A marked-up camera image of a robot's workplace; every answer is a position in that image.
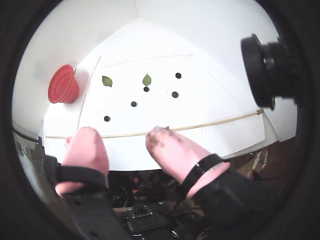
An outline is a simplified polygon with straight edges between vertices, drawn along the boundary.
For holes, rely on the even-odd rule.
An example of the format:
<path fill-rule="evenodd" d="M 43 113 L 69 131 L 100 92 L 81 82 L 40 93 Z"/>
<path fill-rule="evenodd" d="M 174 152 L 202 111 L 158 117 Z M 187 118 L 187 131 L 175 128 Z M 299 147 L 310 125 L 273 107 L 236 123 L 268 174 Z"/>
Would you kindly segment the pink-tipped gripper finger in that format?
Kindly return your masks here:
<path fill-rule="evenodd" d="M 45 155 L 43 170 L 85 239 L 132 239 L 112 208 L 109 160 L 97 130 L 80 128 L 69 140 L 62 163 Z"/>
<path fill-rule="evenodd" d="M 228 161 L 169 128 L 155 127 L 146 148 L 162 170 L 178 183 L 183 199 L 192 199 L 214 229 L 229 229 L 263 214 L 278 193 L 236 172 Z"/>

